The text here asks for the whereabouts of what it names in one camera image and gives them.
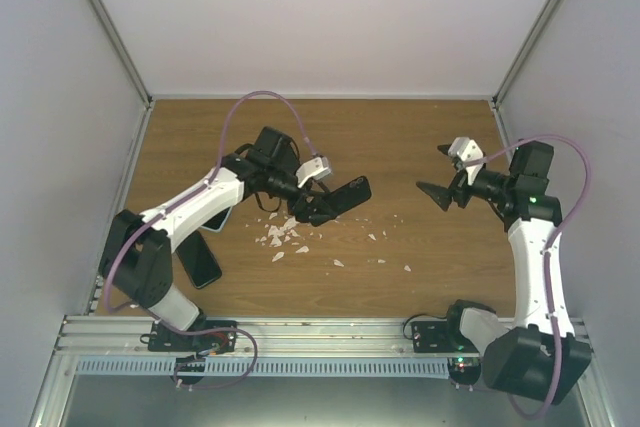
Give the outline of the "black phone case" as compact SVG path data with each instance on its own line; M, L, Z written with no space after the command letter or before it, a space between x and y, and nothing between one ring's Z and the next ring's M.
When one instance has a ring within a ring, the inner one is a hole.
M367 202L371 196L371 187L366 176L360 176L342 186L345 189L344 213Z

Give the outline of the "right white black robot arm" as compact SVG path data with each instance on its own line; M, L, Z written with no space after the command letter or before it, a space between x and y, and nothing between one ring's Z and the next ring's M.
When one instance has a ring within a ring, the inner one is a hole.
M450 185L417 185L442 210L478 198L502 222L515 268L512 323L501 322L489 306L458 299L445 317L414 316L402 327L417 353L454 352L454 382L483 381L544 408L560 404L591 362L591 349L577 339L564 300L559 250L571 217L546 193L554 157L549 141L541 136L517 142L508 172L500 173L488 169L489 158L474 140L458 137L438 148L456 169Z

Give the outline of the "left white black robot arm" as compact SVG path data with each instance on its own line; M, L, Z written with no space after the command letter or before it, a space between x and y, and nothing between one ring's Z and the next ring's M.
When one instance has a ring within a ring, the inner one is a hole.
M329 160L314 154L302 162L288 135L264 128L255 143L221 157L201 180L140 214L123 210L112 220L99 264L105 309L116 312L111 292L118 289L171 329L185 351L203 345L201 309L173 280L172 256L215 216L259 193L291 205L311 197L311 184L330 175Z

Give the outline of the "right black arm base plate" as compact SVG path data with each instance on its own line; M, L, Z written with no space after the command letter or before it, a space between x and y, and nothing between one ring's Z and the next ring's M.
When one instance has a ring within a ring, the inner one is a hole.
M403 322L401 331L412 342L415 353L478 353L471 341L460 333L459 325L444 318L415 315Z

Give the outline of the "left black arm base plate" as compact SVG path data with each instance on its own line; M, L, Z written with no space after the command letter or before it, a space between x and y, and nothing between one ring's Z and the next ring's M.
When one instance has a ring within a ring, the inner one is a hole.
M187 336L177 334L162 324L153 323L151 331L142 334L139 340L150 352L223 354L234 351L237 327L236 321L207 319L196 323L190 331L214 330L213 333Z

